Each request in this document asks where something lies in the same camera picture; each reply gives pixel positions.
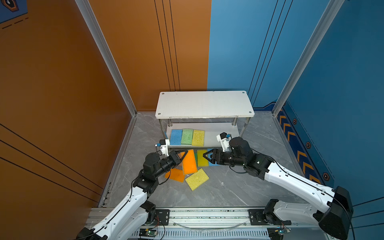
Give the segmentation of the blue sponge row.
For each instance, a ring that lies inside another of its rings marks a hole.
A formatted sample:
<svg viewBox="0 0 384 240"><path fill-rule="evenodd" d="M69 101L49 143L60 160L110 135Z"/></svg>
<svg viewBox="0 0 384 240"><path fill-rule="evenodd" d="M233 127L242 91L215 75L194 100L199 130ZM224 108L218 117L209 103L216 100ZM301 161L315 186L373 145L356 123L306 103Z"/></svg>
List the blue sponge row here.
<svg viewBox="0 0 384 240"><path fill-rule="evenodd" d="M209 155L213 155L213 153L211 152L211 150L212 150L212 149L207 149L207 151L210 152L207 156L209 156ZM219 166L219 165L217 165L217 164L210 164L210 163L209 163L209 166L210 166L210 167L215 167L215 166Z"/></svg>
<svg viewBox="0 0 384 240"><path fill-rule="evenodd" d="M183 130L172 130L170 137L171 146L179 146L182 142Z"/></svg>

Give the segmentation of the bright yellow sponge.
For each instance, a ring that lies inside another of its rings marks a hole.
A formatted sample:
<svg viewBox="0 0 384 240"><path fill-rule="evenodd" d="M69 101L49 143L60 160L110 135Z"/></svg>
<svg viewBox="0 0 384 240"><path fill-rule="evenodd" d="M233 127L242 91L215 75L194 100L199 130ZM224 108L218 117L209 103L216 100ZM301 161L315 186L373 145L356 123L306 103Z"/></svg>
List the bright yellow sponge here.
<svg viewBox="0 0 384 240"><path fill-rule="evenodd" d="M206 152L207 150L197 150L197 165L200 168L209 166L209 161L203 156Z"/></svg>

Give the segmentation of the orange sponge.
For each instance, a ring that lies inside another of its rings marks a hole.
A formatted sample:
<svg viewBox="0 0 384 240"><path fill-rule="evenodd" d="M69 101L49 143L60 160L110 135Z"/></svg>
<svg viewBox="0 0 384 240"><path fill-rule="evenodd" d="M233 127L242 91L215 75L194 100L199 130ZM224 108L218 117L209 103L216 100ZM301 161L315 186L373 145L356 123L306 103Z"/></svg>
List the orange sponge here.
<svg viewBox="0 0 384 240"><path fill-rule="evenodd" d="M185 180L185 175L183 170L171 169L165 174L165 178L182 183Z"/></svg>
<svg viewBox="0 0 384 240"><path fill-rule="evenodd" d="M195 163L194 150L188 150L187 156L182 162L182 168L184 175L194 174L198 171L197 165Z"/></svg>

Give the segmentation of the dark green sponge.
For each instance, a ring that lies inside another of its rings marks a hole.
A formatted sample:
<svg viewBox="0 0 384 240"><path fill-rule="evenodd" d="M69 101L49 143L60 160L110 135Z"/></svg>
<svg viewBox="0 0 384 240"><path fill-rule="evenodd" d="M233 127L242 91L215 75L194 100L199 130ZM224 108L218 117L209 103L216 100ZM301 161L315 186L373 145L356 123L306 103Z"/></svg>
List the dark green sponge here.
<svg viewBox="0 0 384 240"><path fill-rule="evenodd" d="M194 152L194 155L195 155L195 163L196 163L196 165L198 165L198 154L197 154L197 152Z"/></svg>

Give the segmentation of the light green sponge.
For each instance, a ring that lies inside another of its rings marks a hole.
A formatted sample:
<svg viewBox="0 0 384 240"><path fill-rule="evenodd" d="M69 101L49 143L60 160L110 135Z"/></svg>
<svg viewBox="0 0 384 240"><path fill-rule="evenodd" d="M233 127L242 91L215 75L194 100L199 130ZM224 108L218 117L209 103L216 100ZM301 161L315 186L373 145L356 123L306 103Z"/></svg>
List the light green sponge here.
<svg viewBox="0 0 384 240"><path fill-rule="evenodd" d="M192 141L193 141L193 134L194 134L193 129L183 129L181 144L182 145L191 145Z"/></svg>

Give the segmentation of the pale yellow sponge row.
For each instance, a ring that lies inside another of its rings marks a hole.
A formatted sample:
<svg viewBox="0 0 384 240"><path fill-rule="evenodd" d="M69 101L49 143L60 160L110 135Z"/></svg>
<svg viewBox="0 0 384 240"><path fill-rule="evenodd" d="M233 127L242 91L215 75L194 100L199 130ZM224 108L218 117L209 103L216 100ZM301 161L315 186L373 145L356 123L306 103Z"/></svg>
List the pale yellow sponge row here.
<svg viewBox="0 0 384 240"><path fill-rule="evenodd" d="M205 142L205 131L203 130L194 130L192 146L203 147Z"/></svg>

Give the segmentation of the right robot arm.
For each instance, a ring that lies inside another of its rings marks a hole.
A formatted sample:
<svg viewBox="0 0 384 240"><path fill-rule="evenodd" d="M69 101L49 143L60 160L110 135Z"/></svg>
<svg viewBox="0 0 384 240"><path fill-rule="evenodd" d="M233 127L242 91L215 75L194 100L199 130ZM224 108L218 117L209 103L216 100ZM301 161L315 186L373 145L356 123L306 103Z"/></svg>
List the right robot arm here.
<svg viewBox="0 0 384 240"><path fill-rule="evenodd" d="M241 166L250 176L278 185L306 201L304 204L271 199L263 211L270 225L287 225L292 222L319 226L326 234L346 240L353 233L353 206L348 190L335 189L310 181L272 157L253 150L241 137L219 138L222 147L211 149L203 157L212 164Z"/></svg>

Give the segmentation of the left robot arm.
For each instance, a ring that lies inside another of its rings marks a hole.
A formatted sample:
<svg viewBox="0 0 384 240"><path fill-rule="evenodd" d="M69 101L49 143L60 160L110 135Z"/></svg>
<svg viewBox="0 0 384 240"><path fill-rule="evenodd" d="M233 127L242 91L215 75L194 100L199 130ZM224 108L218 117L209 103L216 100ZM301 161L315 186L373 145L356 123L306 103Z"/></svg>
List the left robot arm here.
<svg viewBox="0 0 384 240"><path fill-rule="evenodd" d="M83 228L77 240L127 240L140 226L154 221L156 205L148 198L159 185L158 178L177 167L187 156L188 150L172 150L165 158L159 153L146 156L143 169L132 181L125 198L93 228Z"/></svg>

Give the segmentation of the white two-tier shelf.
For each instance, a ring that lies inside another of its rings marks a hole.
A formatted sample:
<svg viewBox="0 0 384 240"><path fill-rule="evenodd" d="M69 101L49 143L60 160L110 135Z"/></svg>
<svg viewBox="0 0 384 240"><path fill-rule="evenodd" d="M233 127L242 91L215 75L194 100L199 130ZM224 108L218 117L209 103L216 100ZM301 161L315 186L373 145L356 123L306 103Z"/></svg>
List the white two-tier shelf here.
<svg viewBox="0 0 384 240"><path fill-rule="evenodd" d="M164 138L173 130L202 130L207 149L221 147L223 132L241 137L254 116L246 91L161 92L156 109Z"/></svg>

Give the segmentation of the pale yellow sponge tilted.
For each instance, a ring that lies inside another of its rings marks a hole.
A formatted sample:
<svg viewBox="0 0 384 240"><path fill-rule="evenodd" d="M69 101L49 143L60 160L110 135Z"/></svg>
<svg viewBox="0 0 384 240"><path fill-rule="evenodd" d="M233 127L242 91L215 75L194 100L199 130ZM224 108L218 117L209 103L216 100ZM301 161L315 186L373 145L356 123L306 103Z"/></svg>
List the pale yellow sponge tilted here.
<svg viewBox="0 0 384 240"><path fill-rule="evenodd" d="M203 169L199 169L196 173L186 178L186 182L192 191L196 190L208 180L209 177Z"/></svg>

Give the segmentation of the green circuit board left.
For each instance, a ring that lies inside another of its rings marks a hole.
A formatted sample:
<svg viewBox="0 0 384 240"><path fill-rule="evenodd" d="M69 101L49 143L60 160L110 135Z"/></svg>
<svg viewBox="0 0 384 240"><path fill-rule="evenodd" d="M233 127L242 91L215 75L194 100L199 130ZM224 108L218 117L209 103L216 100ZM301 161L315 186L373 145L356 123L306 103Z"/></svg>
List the green circuit board left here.
<svg viewBox="0 0 384 240"><path fill-rule="evenodd" d="M158 231L155 229L140 229L139 238L155 238L158 235Z"/></svg>

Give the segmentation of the circuit board right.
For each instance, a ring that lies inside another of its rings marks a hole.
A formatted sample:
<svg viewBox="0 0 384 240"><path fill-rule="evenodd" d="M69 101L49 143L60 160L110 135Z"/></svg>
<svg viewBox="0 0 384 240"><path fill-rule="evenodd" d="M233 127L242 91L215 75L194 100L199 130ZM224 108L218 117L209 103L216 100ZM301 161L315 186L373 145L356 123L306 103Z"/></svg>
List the circuit board right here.
<svg viewBox="0 0 384 240"><path fill-rule="evenodd" d="M291 232L290 228L268 228L270 240L283 240L284 235Z"/></svg>

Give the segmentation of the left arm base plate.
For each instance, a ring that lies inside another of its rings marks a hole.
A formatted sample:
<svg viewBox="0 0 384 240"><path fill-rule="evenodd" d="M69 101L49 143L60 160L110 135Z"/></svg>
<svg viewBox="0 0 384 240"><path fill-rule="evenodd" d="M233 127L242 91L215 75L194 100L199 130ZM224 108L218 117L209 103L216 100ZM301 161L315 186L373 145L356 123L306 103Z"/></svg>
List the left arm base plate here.
<svg viewBox="0 0 384 240"><path fill-rule="evenodd" d="M169 220L170 220L169 209L155 209L149 212L145 225L154 226L154 225L160 224L160 225L168 226Z"/></svg>

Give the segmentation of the aluminium front rail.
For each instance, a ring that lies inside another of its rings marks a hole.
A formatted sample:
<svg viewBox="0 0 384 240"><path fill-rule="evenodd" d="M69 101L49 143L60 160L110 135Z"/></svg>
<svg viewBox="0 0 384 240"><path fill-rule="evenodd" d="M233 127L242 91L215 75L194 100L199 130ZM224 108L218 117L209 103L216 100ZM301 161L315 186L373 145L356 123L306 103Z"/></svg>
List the aluminium front rail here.
<svg viewBox="0 0 384 240"><path fill-rule="evenodd" d="M331 240L320 227L292 221L290 226L252 226L249 207L158 208L169 209L169 225L139 227L129 240L270 240L268 228L290 228L284 240ZM140 229L155 229L155 238L139 238Z"/></svg>

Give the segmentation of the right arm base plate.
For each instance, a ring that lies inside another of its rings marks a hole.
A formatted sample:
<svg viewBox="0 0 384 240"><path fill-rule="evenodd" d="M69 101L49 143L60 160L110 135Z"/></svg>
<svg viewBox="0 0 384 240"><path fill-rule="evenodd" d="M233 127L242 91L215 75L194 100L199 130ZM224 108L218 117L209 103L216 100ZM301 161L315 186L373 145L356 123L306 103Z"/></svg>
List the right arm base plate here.
<svg viewBox="0 0 384 240"><path fill-rule="evenodd" d="M261 225L290 226L292 224L291 221L280 220L272 212L264 213L264 210L261 210L261 209L249 209L248 214L249 214L249 219L252 226L261 226Z"/></svg>

